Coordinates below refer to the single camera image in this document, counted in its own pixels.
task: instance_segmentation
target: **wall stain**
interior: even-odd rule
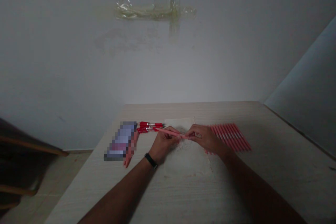
[[[111,29],[96,38],[94,40],[94,45],[101,54],[108,54],[111,58],[115,58],[118,54],[126,53],[128,51],[139,51],[143,47],[146,47],[149,51],[152,51],[155,48],[156,52],[158,52],[160,46],[155,46],[157,44],[157,41],[155,40],[160,38],[157,27],[148,28],[145,35],[135,36],[130,33],[130,36],[127,37],[126,32],[130,33],[128,29]],[[117,41],[117,44],[105,49],[106,43],[109,41]]]
[[[57,117],[58,117],[58,119],[61,120],[63,123],[66,123],[66,120],[65,120],[63,117],[61,117],[60,115],[57,116]]]

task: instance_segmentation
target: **black wristband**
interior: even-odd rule
[[[152,159],[152,157],[148,154],[148,152],[145,154],[145,158],[150,162],[150,164],[153,166],[154,170],[158,167],[158,164],[155,163],[155,161]]]

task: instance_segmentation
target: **plastic film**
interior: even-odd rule
[[[180,0],[154,0],[151,6],[133,6],[130,0],[117,0],[114,8],[118,19],[143,19],[164,21],[169,20],[169,34],[177,34],[180,28],[180,18],[195,18],[196,9],[181,7]]]

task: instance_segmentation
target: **tile floor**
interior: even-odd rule
[[[23,196],[17,207],[9,210],[0,224],[43,224],[91,153],[58,157],[49,166],[38,193]]]

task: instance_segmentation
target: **person's left hand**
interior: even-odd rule
[[[165,128],[165,130],[169,130],[180,134],[180,132],[174,129],[172,126]],[[165,161],[165,158],[172,149],[172,147],[178,144],[180,140],[181,140],[180,136],[172,137],[172,135],[159,131],[148,153],[152,157],[152,159],[158,165],[160,165]]]

